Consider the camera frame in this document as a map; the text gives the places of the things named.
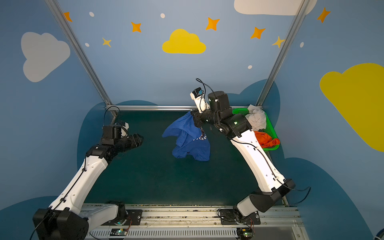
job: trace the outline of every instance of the green basket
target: green basket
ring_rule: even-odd
[[[247,108],[235,108],[232,110],[232,113],[233,114],[240,113],[242,115],[247,115],[247,114],[249,114],[249,111]],[[265,116],[266,116],[266,129],[262,129],[261,131],[268,133],[273,139],[275,139],[275,138],[277,138],[276,132],[273,129],[271,121],[269,120],[268,115],[266,113],[265,113]],[[278,149],[279,146],[280,146],[280,144],[275,145],[273,147],[263,148],[263,150],[264,151],[272,151],[272,150]]]

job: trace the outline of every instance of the blue cloth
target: blue cloth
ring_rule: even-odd
[[[177,136],[176,147],[172,151],[173,156],[184,158],[192,155],[198,161],[209,160],[211,145],[206,134],[200,128],[195,127],[190,112],[167,127],[162,137],[169,136]]]

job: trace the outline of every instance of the white cloth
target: white cloth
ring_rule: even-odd
[[[252,130],[259,131],[260,129],[266,128],[266,116],[265,112],[260,108],[254,105],[249,105],[248,107],[249,114],[245,117],[252,126]]]

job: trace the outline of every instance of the dark green table surface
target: dark green table surface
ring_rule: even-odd
[[[208,162],[175,158],[176,137],[164,130],[185,112],[122,112],[129,133],[143,145],[120,153],[97,179],[86,203],[109,200],[126,204],[234,205],[257,189],[246,161],[214,127],[204,126],[211,144]]]

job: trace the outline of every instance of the white cloud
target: white cloud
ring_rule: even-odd
[[[26,58],[23,66],[25,76],[31,82],[39,82],[70,56],[66,42],[58,41],[49,33],[42,35],[27,32],[22,36],[22,51]]]
[[[317,0],[309,2],[306,14]],[[242,14],[296,15],[301,0],[235,0],[235,10]]]

